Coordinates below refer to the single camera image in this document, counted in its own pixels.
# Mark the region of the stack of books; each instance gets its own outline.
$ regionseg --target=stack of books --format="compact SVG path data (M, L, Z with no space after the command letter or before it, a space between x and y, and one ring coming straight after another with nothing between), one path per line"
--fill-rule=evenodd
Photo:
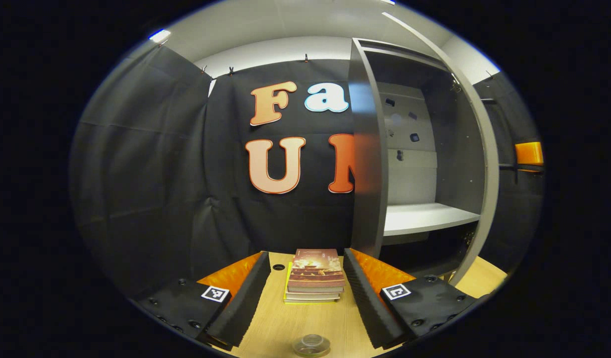
M345 276L336 249L298 249L288 264L285 303L332 303L340 298Z

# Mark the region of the white shelf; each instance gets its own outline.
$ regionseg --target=white shelf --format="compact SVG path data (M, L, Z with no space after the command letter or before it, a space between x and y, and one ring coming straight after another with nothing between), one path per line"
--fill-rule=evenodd
M422 233L477 221L480 215L430 202L388 205L383 236Z

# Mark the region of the screw hole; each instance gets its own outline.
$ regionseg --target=screw hole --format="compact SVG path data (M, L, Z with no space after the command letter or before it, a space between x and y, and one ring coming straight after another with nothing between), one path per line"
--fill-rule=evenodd
M197 328L197 329L201 329L202 325L199 324L199 322L194 321L194 320L189 320L188 321L188 326L191 326L192 328Z

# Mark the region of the open cabinet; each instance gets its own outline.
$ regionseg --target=open cabinet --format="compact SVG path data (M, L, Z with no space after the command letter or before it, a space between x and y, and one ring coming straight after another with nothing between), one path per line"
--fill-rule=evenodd
M353 39L349 83L353 247L416 276L475 258L470 246L485 240L477 223L494 190L486 152L497 150L493 140L485 148L471 96L442 61L367 39Z

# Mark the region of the red book cover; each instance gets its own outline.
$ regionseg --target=red book cover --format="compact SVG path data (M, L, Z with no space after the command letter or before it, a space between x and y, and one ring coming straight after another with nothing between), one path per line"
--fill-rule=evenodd
M297 249L292 259L288 290L345 286L345 276L336 249Z

